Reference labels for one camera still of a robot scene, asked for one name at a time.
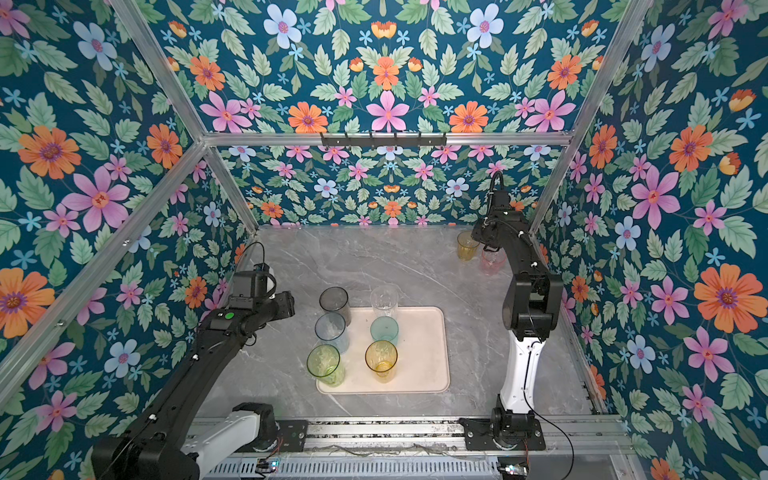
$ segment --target clear cup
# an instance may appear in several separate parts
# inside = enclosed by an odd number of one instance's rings
[[[349,326],[352,315],[349,312],[349,294],[340,286],[326,288],[320,294],[320,308],[328,313],[338,313],[344,317],[344,323]]]
[[[386,340],[393,345],[397,345],[399,330],[397,320],[391,316],[380,316],[371,323],[371,337],[374,340]]]
[[[371,292],[371,306],[374,318],[389,316],[397,318],[397,301],[400,297],[397,286],[391,284],[379,285]]]
[[[485,275],[495,275],[506,264],[507,254],[503,249],[500,249],[498,252],[487,252],[483,250],[480,253],[480,270]]]
[[[465,230],[461,232],[458,237],[456,237],[456,241],[458,242],[458,247],[456,250],[458,259],[465,262],[472,260],[472,258],[475,256],[475,252],[478,249],[478,245],[480,244],[480,242],[477,240],[472,239],[472,231]]]
[[[349,337],[346,334],[344,317],[338,313],[326,313],[315,323],[315,334],[320,341],[333,345],[344,353],[349,348]]]
[[[339,386],[344,382],[344,365],[341,354],[333,345],[316,346],[306,358],[306,369],[320,382]]]
[[[366,365],[381,383],[390,382],[395,378],[396,363],[397,348],[386,340],[371,343],[366,350]]]

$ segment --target gray marble countertop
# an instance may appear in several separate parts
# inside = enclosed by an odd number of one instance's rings
[[[511,281],[494,276],[479,258],[462,262],[456,236],[467,227],[304,227],[260,230],[277,291],[290,290],[296,315],[272,322],[223,371],[198,416],[226,416],[238,403],[264,402],[278,417],[367,415],[489,415],[504,382],[509,339],[501,320]],[[249,250],[259,261],[261,251]],[[438,306],[445,314],[451,385],[443,393],[324,395],[306,371],[317,344],[318,299],[343,286],[351,306],[369,306],[381,283],[400,288],[400,305]],[[540,413],[588,414],[591,403],[571,360],[563,321],[547,341],[535,383]]]

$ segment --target aluminum frame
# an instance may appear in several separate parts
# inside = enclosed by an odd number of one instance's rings
[[[581,108],[576,115],[572,132],[573,141],[558,158],[558,162],[549,175],[547,186],[541,192],[541,196],[538,199],[538,206],[536,207],[534,219],[531,222],[530,232],[537,232],[544,221],[547,210],[549,210],[552,202],[554,202],[560,185],[568,173],[568,166],[576,157],[581,144],[584,143],[584,137],[587,135],[592,120],[597,114],[605,94],[608,92],[608,88],[611,87],[619,65],[621,65],[621,62],[627,55],[630,44],[635,34],[637,34],[637,30],[642,26],[645,14],[653,3],[654,0],[630,0],[630,4],[624,11],[624,16],[619,21],[616,32],[605,52],[603,65],[600,67],[598,74],[595,75],[587,97],[584,99],[584,103],[581,104]]]

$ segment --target tray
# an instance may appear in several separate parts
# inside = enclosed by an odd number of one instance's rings
[[[341,355],[346,369],[344,383],[330,387],[318,381],[317,389],[321,393],[440,393],[448,389],[451,376],[442,310],[436,306],[398,308],[397,371],[388,383],[376,380],[366,365],[366,349],[373,342],[370,331],[375,320],[373,308],[352,307],[350,311],[349,348]]]

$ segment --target cable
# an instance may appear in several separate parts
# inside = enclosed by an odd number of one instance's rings
[[[568,478],[568,476],[571,474],[571,472],[574,469],[574,460],[576,459],[575,458],[575,453],[574,453],[574,444],[573,444],[573,442],[571,442],[571,437],[569,437],[567,433],[563,432],[563,429],[561,429],[560,427],[558,427],[554,423],[550,422],[549,420],[547,420],[546,418],[541,416],[541,414],[539,412],[533,410],[533,407],[531,406],[531,404],[528,403],[528,397],[525,395],[525,390],[526,390],[526,387],[528,386],[528,369],[531,367],[531,355],[532,354],[533,354],[533,352],[528,352],[528,364],[525,366],[525,380],[523,380],[523,400],[525,400],[525,405],[527,405],[529,407],[529,409],[534,413],[534,415],[536,415],[538,418],[544,420],[549,425],[552,425],[557,430],[560,430],[560,433],[565,435],[565,439],[568,440],[568,444],[571,445],[571,467],[568,469],[568,473],[566,473],[565,476],[560,479],[560,480],[565,480],[566,478]],[[525,450],[526,450],[526,452],[528,451],[528,444],[527,443],[526,443],[526,446],[525,446]]]

